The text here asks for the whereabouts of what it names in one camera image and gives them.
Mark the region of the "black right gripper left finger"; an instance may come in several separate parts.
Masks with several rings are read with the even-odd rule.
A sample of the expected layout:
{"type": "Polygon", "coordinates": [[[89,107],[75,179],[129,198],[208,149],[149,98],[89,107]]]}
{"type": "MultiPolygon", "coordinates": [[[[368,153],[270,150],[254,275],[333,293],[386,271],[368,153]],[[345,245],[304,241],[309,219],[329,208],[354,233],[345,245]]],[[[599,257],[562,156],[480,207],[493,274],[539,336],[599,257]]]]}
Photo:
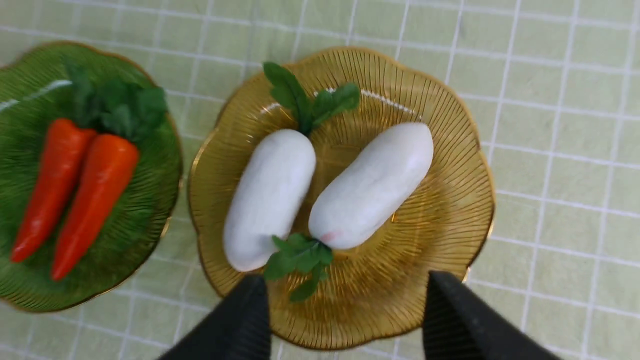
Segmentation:
{"type": "Polygon", "coordinates": [[[262,275],[245,276],[161,360],[269,360],[268,289],[262,275]]]}

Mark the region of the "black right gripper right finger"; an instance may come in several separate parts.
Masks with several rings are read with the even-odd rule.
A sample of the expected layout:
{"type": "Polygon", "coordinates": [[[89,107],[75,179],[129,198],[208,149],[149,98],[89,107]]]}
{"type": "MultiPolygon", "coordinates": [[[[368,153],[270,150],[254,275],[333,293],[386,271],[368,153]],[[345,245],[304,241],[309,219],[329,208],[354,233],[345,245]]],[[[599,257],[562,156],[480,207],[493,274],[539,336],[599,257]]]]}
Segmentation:
{"type": "Polygon", "coordinates": [[[422,324],[427,360],[557,360],[447,271],[430,271],[422,324]]]}

